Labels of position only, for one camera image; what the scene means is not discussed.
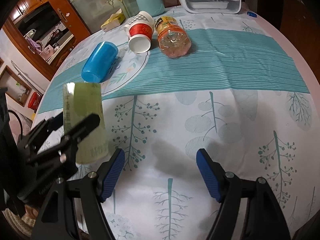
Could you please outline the green label plastic bottle cup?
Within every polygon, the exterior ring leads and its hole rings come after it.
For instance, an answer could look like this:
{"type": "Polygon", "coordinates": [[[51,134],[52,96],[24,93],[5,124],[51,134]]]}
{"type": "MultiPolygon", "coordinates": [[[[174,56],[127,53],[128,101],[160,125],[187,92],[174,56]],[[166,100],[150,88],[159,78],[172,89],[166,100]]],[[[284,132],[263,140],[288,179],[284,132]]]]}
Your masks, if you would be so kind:
{"type": "Polygon", "coordinates": [[[107,132],[98,83],[67,83],[63,85],[63,129],[69,132],[90,114],[97,114],[100,123],[78,145],[77,164],[93,163],[108,155],[107,132]]]}

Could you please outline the blue plastic cup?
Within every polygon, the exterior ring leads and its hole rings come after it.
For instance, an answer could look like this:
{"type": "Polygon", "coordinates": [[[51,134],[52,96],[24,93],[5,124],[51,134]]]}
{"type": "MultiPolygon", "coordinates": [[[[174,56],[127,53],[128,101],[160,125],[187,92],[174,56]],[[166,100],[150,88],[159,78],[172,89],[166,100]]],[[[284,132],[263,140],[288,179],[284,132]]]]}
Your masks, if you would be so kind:
{"type": "Polygon", "coordinates": [[[108,74],[117,54],[118,48],[114,43],[100,42],[84,64],[81,71],[82,79],[90,83],[101,83],[108,74]]]}

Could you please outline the red paper cup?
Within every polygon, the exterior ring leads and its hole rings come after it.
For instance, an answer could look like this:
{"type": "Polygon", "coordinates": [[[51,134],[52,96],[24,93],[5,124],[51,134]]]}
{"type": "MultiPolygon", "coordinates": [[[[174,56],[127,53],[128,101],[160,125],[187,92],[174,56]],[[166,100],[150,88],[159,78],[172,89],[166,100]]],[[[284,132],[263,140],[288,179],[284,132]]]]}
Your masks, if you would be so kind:
{"type": "Polygon", "coordinates": [[[147,52],[151,47],[153,31],[153,26],[145,21],[131,24],[128,30],[129,49],[136,54],[147,52]]]}

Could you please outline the orange juice bottle cup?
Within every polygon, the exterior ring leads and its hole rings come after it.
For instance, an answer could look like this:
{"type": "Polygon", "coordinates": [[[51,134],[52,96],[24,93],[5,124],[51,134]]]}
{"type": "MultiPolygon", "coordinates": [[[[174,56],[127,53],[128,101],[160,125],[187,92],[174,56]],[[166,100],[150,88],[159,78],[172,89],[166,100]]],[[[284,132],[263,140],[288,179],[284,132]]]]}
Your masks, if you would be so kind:
{"type": "Polygon", "coordinates": [[[191,40],[185,30],[171,16],[162,16],[155,23],[157,41],[163,54],[178,58],[187,54],[191,40]]]}

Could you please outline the grey checkered paper cup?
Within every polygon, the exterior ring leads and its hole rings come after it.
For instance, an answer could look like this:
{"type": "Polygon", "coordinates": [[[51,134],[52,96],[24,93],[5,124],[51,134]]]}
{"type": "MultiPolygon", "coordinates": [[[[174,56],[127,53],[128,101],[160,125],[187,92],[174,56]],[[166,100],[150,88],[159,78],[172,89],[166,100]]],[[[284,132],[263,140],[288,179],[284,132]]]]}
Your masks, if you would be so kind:
{"type": "Polygon", "coordinates": [[[140,11],[136,16],[133,16],[132,18],[128,19],[128,21],[125,23],[123,29],[127,33],[129,31],[129,27],[136,23],[136,22],[144,22],[149,24],[150,26],[154,27],[154,20],[151,17],[149,13],[146,11],[140,11]]]}

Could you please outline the red tin container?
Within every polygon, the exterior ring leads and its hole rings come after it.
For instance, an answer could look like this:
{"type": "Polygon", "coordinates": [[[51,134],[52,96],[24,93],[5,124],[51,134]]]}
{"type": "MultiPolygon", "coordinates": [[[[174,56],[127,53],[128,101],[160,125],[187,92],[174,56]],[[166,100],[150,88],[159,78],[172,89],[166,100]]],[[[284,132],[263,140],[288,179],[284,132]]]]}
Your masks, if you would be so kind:
{"type": "Polygon", "coordinates": [[[36,112],[40,105],[41,99],[41,95],[39,95],[37,92],[33,92],[28,102],[28,108],[36,112]]]}

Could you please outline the wooden kitchen cabinet counter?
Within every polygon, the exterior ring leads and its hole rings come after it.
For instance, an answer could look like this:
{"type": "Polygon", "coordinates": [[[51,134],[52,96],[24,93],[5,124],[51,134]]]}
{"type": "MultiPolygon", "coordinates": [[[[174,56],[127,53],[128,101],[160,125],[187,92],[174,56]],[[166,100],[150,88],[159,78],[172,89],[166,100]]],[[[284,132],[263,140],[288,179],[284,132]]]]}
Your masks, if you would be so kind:
{"type": "Polygon", "coordinates": [[[59,48],[54,52],[54,54],[49,58],[47,63],[53,70],[57,70],[71,51],[75,48],[77,40],[73,34],[71,34],[59,48]]]}

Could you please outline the leaf pattern tablecloth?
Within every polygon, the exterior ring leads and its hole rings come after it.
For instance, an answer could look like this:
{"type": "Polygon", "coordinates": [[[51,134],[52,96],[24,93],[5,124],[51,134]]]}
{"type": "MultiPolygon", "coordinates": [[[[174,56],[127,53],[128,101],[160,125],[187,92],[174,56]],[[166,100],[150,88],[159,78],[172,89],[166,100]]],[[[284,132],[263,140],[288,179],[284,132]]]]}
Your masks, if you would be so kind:
{"type": "MultiPolygon", "coordinates": [[[[319,85],[296,48],[262,18],[167,11],[187,33],[219,29],[263,34],[291,57],[307,93],[197,90],[103,100],[110,152],[122,148],[124,170],[103,204],[116,239],[205,239],[219,204],[196,166],[197,150],[240,178],[264,177],[291,234],[319,211],[319,85]]],[[[124,29],[99,31],[63,62],[41,101],[35,123],[58,115],[63,85],[100,42],[128,43],[124,29]]]]}

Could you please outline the yellow tissue box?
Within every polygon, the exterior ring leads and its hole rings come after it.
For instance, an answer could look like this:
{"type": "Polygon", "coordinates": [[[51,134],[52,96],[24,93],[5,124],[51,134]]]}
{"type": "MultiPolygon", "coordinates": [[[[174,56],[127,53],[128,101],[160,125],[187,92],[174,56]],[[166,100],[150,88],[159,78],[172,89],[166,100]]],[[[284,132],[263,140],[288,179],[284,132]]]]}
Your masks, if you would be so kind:
{"type": "Polygon", "coordinates": [[[109,19],[107,19],[102,25],[101,29],[104,32],[108,32],[118,26],[120,26],[124,21],[126,20],[126,17],[121,9],[119,9],[116,13],[112,14],[109,19]]]}

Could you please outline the teal striped table runner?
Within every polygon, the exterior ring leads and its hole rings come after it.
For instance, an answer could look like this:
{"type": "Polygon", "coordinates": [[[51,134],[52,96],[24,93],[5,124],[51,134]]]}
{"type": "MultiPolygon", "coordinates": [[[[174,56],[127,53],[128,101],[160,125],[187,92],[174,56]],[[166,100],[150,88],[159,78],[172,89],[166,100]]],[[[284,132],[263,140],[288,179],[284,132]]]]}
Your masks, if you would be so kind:
{"type": "Polygon", "coordinates": [[[307,93],[293,59],[271,37],[245,31],[193,29],[189,53],[171,59],[150,52],[144,68],[103,100],[197,90],[279,90],[307,93]]]}

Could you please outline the light blue canister brown lid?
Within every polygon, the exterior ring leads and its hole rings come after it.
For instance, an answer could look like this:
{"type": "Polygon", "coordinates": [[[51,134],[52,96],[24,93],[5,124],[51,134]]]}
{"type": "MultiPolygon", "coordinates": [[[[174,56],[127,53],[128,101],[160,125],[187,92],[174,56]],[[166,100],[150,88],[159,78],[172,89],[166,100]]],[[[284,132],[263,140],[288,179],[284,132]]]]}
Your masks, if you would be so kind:
{"type": "Polygon", "coordinates": [[[145,11],[152,17],[161,15],[165,12],[162,0],[136,0],[140,11],[145,11]]]}

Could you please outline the small blue bottle cap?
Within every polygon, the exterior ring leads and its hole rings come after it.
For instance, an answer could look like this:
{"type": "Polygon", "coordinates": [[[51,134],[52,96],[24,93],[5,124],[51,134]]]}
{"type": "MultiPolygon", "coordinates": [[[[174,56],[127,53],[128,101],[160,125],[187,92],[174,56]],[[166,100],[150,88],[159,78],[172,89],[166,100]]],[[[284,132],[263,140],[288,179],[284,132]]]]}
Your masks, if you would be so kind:
{"type": "Polygon", "coordinates": [[[247,15],[250,16],[250,17],[253,17],[253,18],[257,18],[257,14],[254,13],[254,12],[251,12],[251,11],[248,11],[247,15]]]}

